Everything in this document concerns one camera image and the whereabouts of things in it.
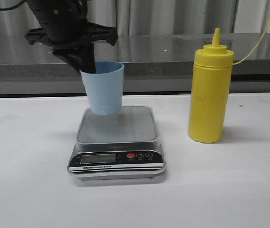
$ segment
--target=gray curtain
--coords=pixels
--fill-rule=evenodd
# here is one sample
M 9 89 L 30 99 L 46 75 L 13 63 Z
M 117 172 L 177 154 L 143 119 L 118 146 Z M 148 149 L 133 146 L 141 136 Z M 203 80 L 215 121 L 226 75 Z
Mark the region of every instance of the gray curtain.
M 0 0 L 0 7 L 8 7 L 20 0 Z M 250 32 L 238 11 L 243 0 L 91 0 L 88 2 L 88 19 L 94 23 L 115 26 L 119 35 L 170 35 L 213 33 L 220 27 L 222 33 L 233 33 L 238 16 L 237 30 Z M 252 1 L 265 5 L 261 12 L 268 15 L 270 0 Z M 27 4 L 0 12 L 0 36 L 24 35 L 29 29 L 38 28 Z

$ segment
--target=gray countertop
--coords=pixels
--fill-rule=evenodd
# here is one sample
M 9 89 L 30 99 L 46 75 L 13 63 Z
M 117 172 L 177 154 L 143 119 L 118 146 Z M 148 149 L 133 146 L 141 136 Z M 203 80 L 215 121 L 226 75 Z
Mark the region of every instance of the gray countertop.
M 246 56 L 260 34 L 222 34 L 221 43 L 235 53 L 235 60 Z M 95 61 L 125 64 L 125 79 L 191 79 L 195 51 L 211 43 L 212 34 L 119 37 L 114 46 L 95 44 Z M 257 50 L 233 68 L 234 75 L 270 74 L 270 34 Z M 79 74 L 52 55 L 42 44 L 29 45 L 19 37 L 0 37 L 0 81 L 81 80 Z

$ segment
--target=bottle cap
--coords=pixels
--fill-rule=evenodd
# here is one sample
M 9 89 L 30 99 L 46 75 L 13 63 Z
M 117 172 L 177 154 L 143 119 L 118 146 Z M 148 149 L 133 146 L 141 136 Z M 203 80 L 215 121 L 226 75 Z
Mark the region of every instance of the bottle cap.
M 195 54 L 195 64 L 209 68 L 226 68 L 233 64 L 234 52 L 220 44 L 220 28 L 216 28 L 212 44 L 206 44 Z

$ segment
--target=red button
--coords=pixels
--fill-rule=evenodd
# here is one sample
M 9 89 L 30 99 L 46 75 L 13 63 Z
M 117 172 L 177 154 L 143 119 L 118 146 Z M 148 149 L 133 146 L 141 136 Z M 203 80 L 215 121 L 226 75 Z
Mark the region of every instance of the red button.
M 128 157 L 128 158 L 134 158 L 134 157 L 135 157 L 135 154 L 134 154 L 134 153 L 128 153 L 128 154 L 127 154 L 127 157 Z

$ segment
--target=scale platform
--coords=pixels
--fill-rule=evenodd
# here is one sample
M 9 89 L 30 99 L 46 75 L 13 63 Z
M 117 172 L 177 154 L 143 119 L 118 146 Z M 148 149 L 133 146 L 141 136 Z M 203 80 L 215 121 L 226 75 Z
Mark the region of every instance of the scale platform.
M 81 180 L 153 177 L 165 170 L 153 111 L 123 106 L 110 116 L 85 110 L 68 172 Z

